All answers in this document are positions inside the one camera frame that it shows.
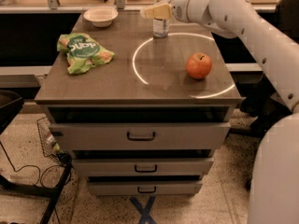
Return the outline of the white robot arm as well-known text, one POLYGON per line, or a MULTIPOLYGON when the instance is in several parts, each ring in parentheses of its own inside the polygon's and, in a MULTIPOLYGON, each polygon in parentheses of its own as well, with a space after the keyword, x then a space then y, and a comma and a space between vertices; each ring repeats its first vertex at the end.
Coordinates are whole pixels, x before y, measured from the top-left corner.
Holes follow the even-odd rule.
POLYGON ((299 224, 299 44, 260 17, 249 0, 172 0, 142 8, 141 16, 198 23, 242 41, 291 111, 258 148, 247 224, 299 224))

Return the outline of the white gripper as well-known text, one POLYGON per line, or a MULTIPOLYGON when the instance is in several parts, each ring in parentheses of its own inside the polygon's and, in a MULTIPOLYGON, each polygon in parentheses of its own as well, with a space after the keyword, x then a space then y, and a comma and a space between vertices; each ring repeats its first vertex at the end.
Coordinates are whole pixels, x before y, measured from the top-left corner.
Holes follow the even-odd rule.
POLYGON ((172 7, 167 2, 160 2, 143 7, 140 10, 140 15, 144 19, 168 20, 171 18, 173 12, 173 16, 177 21, 208 26, 214 22, 208 8, 209 1, 172 0, 172 7))

